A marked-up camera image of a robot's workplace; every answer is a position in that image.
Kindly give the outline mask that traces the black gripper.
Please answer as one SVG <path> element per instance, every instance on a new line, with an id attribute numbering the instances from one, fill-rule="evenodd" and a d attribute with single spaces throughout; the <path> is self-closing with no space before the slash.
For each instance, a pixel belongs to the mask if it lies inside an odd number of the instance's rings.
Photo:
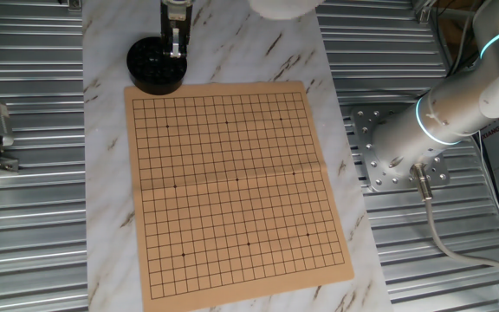
<path id="1" fill-rule="evenodd" d="M 161 42 L 165 55 L 186 58 L 190 40 L 191 3 L 161 3 Z"/>

